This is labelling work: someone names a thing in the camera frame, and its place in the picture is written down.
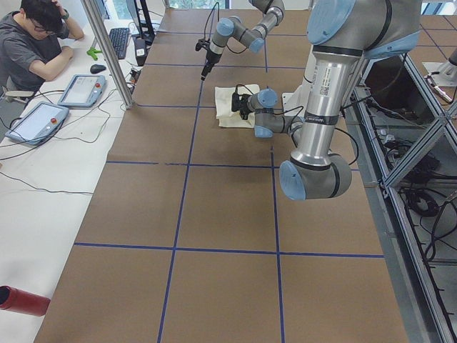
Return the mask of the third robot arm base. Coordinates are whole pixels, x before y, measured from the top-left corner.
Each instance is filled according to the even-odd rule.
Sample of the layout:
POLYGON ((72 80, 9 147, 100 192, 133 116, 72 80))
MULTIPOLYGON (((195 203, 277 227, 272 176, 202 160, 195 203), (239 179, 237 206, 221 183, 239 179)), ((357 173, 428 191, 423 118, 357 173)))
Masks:
POLYGON ((434 86, 456 86, 456 50, 445 62, 423 62, 426 77, 434 86))

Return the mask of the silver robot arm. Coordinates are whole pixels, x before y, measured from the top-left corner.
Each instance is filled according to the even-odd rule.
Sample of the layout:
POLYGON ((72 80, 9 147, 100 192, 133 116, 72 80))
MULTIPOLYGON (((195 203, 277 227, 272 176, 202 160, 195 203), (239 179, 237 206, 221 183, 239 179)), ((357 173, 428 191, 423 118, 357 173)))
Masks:
POLYGON ((318 1, 307 37, 316 64, 302 117, 273 113, 276 92, 232 94, 231 109, 255 118, 256 135, 288 133, 298 140, 280 165, 283 193, 292 200, 342 195, 351 185, 348 163, 331 152, 338 114, 354 86, 350 73, 363 59, 381 59, 412 50, 418 42, 420 1, 318 1))
POLYGON ((206 50, 206 60, 201 72, 202 81, 219 63, 230 38, 256 54, 263 48, 268 33, 283 21, 285 8, 282 1, 259 0, 249 3, 263 14, 263 18, 252 29, 247 28, 237 16, 230 16, 218 20, 211 39, 202 38, 197 41, 195 50, 206 50))

